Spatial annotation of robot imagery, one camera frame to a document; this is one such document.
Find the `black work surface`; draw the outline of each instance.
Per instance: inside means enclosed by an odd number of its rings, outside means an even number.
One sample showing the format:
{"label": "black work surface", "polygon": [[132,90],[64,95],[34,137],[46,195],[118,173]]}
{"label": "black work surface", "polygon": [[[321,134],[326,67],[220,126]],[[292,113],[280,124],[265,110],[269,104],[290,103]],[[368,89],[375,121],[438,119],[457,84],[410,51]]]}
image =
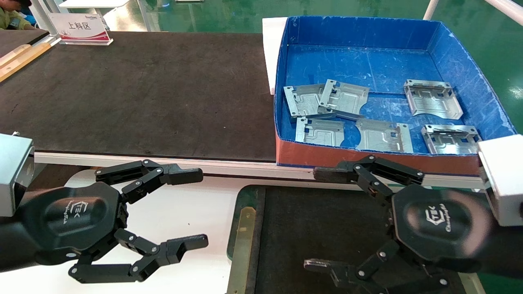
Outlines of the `black work surface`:
{"label": "black work surface", "polygon": [[[260,186],[265,188],[259,238],[256,294],[351,293],[334,286],[328,274],[303,269],[304,259],[319,258],[359,265],[383,245],[384,213],[373,198],[355,191]],[[456,273],[441,293],[465,293]],[[426,277],[393,257],[375,274],[383,286]]]}
{"label": "black work surface", "polygon": [[0,30],[0,57],[20,45],[33,45],[47,35],[49,32],[44,30]]}
{"label": "black work surface", "polygon": [[0,84],[0,132],[37,151],[275,161],[261,34],[110,34]]}

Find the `green floor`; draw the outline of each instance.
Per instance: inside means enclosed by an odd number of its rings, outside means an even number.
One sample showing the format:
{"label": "green floor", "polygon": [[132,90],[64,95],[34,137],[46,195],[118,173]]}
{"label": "green floor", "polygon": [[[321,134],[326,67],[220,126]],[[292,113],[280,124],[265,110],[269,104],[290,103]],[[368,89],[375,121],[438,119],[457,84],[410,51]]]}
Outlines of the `green floor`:
{"label": "green floor", "polygon": [[[146,0],[156,29],[173,32],[262,32],[264,17],[344,15],[422,18],[429,0]],[[515,0],[523,5],[523,0]],[[109,13],[120,30],[143,29],[135,1]],[[433,17],[462,41],[523,132],[523,27],[483,0],[440,0]],[[523,293],[523,283],[481,275],[488,294]]]}

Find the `white sign stand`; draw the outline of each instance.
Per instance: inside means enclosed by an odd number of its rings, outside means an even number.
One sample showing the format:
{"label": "white sign stand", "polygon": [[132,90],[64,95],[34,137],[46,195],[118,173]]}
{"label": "white sign stand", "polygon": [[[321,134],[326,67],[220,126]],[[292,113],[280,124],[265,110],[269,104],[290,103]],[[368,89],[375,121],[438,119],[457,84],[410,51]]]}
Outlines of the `white sign stand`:
{"label": "white sign stand", "polygon": [[113,41],[97,14],[48,13],[48,16],[62,38],[61,44],[107,46]]}

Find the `worker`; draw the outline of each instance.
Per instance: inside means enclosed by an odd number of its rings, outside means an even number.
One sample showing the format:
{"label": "worker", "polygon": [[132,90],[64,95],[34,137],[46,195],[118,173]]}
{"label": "worker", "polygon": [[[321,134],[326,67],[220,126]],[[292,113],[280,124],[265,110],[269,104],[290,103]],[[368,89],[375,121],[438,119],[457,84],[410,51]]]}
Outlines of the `worker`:
{"label": "worker", "polygon": [[31,0],[0,0],[0,30],[35,30],[17,10],[31,6]]}

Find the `white railing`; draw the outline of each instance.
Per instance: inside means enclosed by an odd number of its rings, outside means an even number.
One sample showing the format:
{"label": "white railing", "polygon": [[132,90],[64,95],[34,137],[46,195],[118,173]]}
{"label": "white railing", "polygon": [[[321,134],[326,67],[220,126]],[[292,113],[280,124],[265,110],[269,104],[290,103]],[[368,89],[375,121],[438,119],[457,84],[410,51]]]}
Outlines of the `white railing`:
{"label": "white railing", "polygon": [[[423,19],[430,20],[439,0],[430,0]],[[506,16],[523,26],[523,7],[511,0],[485,0]]]}

